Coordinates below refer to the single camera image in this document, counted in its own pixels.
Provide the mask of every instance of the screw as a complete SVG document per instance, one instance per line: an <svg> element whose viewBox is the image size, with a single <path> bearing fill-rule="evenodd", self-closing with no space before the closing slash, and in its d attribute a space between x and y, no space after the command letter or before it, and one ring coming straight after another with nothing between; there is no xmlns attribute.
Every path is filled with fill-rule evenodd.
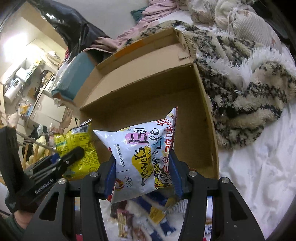
<svg viewBox="0 0 296 241"><path fill-rule="evenodd" d="M66 179L61 178L57 181L59 184L64 184L66 182Z"/></svg>
<svg viewBox="0 0 296 241"><path fill-rule="evenodd" d="M97 177L97 176L98 176L98 173L97 173L97 172L91 172L91 173L90 173L90 176L91 176L91 177Z"/></svg>
<svg viewBox="0 0 296 241"><path fill-rule="evenodd" d="M223 183L229 183L229 179L227 177L222 177L221 180Z"/></svg>
<svg viewBox="0 0 296 241"><path fill-rule="evenodd" d="M191 176L191 177L196 177L196 176L197 176L196 171L190 171L190 172L189 172L189 176Z"/></svg>

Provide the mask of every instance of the cardboard box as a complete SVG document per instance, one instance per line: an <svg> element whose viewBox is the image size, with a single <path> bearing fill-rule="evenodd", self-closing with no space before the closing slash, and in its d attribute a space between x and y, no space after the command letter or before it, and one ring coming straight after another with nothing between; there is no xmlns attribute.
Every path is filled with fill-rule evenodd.
<svg viewBox="0 0 296 241"><path fill-rule="evenodd" d="M81 121L92 118L93 129L105 131L163 119L178 107L174 150L179 160L205 177L219 178L205 90L178 30L146 37L97 65L75 101ZM93 138L100 162L107 161L109 151Z"/></svg>

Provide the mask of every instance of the yellow packet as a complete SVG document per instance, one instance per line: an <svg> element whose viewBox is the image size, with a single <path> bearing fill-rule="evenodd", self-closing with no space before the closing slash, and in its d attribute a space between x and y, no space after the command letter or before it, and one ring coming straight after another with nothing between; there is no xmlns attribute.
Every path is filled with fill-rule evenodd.
<svg viewBox="0 0 296 241"><path fill-rule="evenodd" d="M69 166L64 173L64 178L68 180L81 179L90 172L97 171L100 166L96 149L91 143L91 121L86 121L80 126L74 127L66 135L54 135L56 150L60 156L67 154L77 146L84 149L84 157Z"/></svg>

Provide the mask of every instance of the pink cloth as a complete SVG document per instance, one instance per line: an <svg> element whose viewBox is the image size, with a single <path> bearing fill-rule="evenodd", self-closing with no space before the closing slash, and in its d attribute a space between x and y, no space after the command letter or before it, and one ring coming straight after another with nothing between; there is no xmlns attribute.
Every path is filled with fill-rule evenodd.
<svg viewBox="0 0 296 241"><path fill-rule="evenodd" d="M128 39L137 36L140 32L147 29L148 27L158 24L158 22L151 23L164 16L169 15L172 12L177 11L177 4L175 0L149 0L149 7L142 12L143 18L139 23L119 35L117 39L99 37L93 44L85 49L97 49L109 53L116 52Z"/></svg>

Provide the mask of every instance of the fur blanket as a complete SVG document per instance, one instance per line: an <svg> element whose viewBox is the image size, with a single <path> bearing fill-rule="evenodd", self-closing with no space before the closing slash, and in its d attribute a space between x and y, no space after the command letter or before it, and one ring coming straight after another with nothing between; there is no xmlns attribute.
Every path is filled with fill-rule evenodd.
<svg viewBox="0 0 296 241"><path fill-rule="evenodd" d="M218 145L239 148L255 141L295 97L296 68L277 50L226 32L209 32L168 21L141 32L125 46L174 27L194 56L208 95Z"/></svg>

